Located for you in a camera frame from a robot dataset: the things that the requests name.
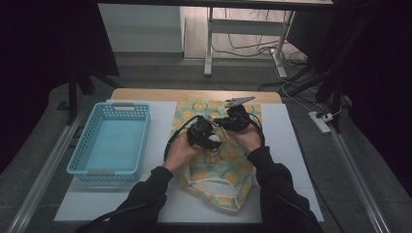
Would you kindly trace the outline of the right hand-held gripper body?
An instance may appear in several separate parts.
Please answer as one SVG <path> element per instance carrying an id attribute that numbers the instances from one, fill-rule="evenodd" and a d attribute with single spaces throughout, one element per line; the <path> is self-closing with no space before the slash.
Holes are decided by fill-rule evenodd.
<path id="1" fill-rule="evenodd" d="M 236 132 L 246 129 L 251 124 L 252 120 L 249 117 L 249 113 L 246 111 L 244 104 L 254 99 L 255 96 L 227 100 L 225 107 L 227 108 L 228 121 L 223 125 L 223 128 Z"/>

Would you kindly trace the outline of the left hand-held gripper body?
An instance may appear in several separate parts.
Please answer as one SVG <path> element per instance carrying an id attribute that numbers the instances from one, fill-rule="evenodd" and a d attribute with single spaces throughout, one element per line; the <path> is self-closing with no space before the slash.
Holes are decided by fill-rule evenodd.
<path id="1" fill-rule="evenodd" d="M 192 147 L 200 147 L 207 150 L 213 145 L 218 144 L 208 139 L 210 135 L 207 133 L 207 128 L 210 125 L 212 125 L 212 123 L 204 116 L 195 117 L 195 122 L 187 129 L 189 144 Z"/>

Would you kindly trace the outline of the lemon print cloth bag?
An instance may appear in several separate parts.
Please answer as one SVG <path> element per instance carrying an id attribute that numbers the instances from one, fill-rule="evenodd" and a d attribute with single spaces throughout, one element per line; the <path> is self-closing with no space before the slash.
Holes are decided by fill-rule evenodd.
<path id="1" fill-rule="evenodd" d="M 214 118 L 228 118 L 223 101 L 180 100 L 172 121 L 172 135 L 187 132 L 196 116 L 203 116 L 212 125 Z M 251 187 L 253 165 L 246 153 L 229 137 L 226 130 L 216 134 L 222 144 L 217 152 L 208 150 L 177 171 L 179 188 L 218 208 L 237 212 L 245 204 Z"/>

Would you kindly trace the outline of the blue plastic basket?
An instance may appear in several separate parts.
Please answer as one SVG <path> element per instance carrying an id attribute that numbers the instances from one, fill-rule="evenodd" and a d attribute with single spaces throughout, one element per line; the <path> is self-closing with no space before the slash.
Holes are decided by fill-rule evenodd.
<path id="1" fill-rule="evenodd" d="M 66 172 L 84 181 L 137 181 L 150 131 L 147 103 L 97 103 Z"/>

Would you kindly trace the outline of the person's right hand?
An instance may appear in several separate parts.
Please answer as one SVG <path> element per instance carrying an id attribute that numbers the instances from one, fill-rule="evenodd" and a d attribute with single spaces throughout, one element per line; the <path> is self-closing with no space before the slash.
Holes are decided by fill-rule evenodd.
<path id="1" fill-rule="evenodd" d="M 239 132 L 228 131 L 228 135 L 231 136 L 246 153 L 251 153 L 261 147 L 261 138 L 258 130 L 252 125 L 249 125 Z"/>

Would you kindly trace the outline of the person's left hand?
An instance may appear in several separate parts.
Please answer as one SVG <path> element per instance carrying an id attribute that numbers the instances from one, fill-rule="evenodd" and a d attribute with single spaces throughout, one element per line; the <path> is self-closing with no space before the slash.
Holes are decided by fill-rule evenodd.
<path id="1" fill-rule="evenodd" d="M 202 148 L 191 147 L 187 135 L 181 133 L 171 144 L 166 160 L 163 162 L 162 166 L 171 173 L 175 173 L 202 152 Z"/>

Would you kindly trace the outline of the white table mat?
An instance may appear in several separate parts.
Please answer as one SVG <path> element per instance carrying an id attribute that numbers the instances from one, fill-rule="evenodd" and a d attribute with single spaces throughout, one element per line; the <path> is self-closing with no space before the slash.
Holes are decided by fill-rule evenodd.
<path id="1" fill-rule="evenodd" d="M 147 179 L 151 170 L 163 160 L 163 151 L 172 129 L 176 104 L 151 101 L 151 128 L 140 179 Z M 293 178 L 295 191 L 306 197 L 317 220 L 324 219 L 309 179 L 288 111 L 283 104 L 262 106 L 263 133 L 273 160 L 286 165 Z M 93 220 L 114 210 L 128 195 L 132 183 L 84 182 L 75 178 L 56 213 L 56 221 Z M 227 211 L 190 195 L 169 183 L 167 202 L 159 214 L 161 223 L 260 223 L 259 188 L 253 183 L 246 204 L 238 212 Z"/>

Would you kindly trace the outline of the white power strip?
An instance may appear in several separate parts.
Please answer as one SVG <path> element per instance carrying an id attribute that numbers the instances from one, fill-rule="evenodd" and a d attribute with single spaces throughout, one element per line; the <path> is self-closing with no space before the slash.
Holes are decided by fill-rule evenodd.
<path id="1" fill-rule="evenodd" d="M 323 134 L 329 133 L 330 128 L 326 125 L 326 123 L 320 116 L 317 116 L 317 114 L 317 112 L 310 112 L 308 116 L 312 119 L 312 121 Z"/>

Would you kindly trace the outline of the black stand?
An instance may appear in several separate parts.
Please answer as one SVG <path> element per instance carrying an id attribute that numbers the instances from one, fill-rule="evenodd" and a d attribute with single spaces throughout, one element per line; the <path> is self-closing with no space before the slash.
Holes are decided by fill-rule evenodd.
<path id="1" fill-rule="evenodd" d="M 290 97 L 309 89 L 315 84 L 320 83 L 321 87 L 315 95 L 318 103 L 325 103 L 329 97 L 332 97 L 332 127 L 339 133 L 339 113 L 341 111 L 341 93 L 342 93 L 342 76 L 339 72 L 342 69 L 345 59 L 347 58 L 351 47 L 353 45 L 353 36 L 357 33 L 357 26 L 351 23 L 344 23 L 342 25 L 333 24 L 331 31 L 340 30 L 340 36 L 334 41 L 334 44 L 327 50 L 327 52 L 315 59 L 312 65 L 322 67 L 322 72 L 316 74 L 312 80 L 303 83 L 302 85 L 288 91 L 283 91 L 284 95 Z"/>
<path id="2" fill-rule="evenodd" d="M 95 86 L 91 80 L 95 77 L 97 80 L 107 84 L 112 88 L 121 88 L 121 85 L 89 67 L 76 67 L 68 76 L 68 120 L 67 125 L 71 125 L 78 114 L 78 91 L 79 88 L 84 95 L 92 95 Z"/>

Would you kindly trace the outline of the black curtain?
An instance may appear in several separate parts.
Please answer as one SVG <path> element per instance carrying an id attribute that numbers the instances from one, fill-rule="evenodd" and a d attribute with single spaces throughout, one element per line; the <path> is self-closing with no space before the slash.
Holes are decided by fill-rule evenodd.
<path id="1" fill-rule="evenodd" d="M 289 42 L 324 72 L 359 18 L 367 19 L 338 74 L 349 116 L 412 197 L 412 0 L 334 0 L 335 12 L 297 12 Z"/>
<path id="2" fill-rule="evenodd" d="M 0 0 L 0 173 L 76 74 L 119 73 L 98 0 Z"/>

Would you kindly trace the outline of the white desk frame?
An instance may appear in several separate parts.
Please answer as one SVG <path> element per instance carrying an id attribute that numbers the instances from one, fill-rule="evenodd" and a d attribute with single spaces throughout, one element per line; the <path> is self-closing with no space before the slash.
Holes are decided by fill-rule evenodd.
<path id="1" fill-rule="evenodd" d="M 214 34 L 235 34 L 235 35 L 262 35 L 277 36 L 278 45 L 272 49 L 271 56 L 276 65 L 276 71 L 280 78 L 287 76 L 281 60 L 283 45 L 292 24 L 294 11 L 286 11 L 283 21 L 258 21 L 241 19 L 218 19 L 213 16 L 214 9 L 210 8 L 207 18 L 207 45 L 205 50 L 204 76 L 212 75 L 212 39 Z"/>

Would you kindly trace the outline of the metal floor rail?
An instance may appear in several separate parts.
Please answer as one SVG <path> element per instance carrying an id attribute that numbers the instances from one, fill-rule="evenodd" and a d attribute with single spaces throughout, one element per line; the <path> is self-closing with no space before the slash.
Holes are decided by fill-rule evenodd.
<path id="1" fill-rule="evenodd" d="M 78 114 L 73 118 L 72 123 L 64 127 L 6 233 L 25 232 L 52 180 L 61 159 L 63 158 L 64 153 L 70 145 L 72 137 L 74 136 L 80 122 L 85 117 L 85 114 L 85 109 L 79 110 Z"/>
<path id="2" fill-rule="evenodd" d="M 376 233 L 391 233 L 390 227 L 379 208 L 374 196 L 369 190 L 356 161 L 354 160 L 345 140 L 334 128 L 330 129 L 330 136 L 341 157 L 345 169 L 353 186 L 364 205 L 365 212 Z"/>

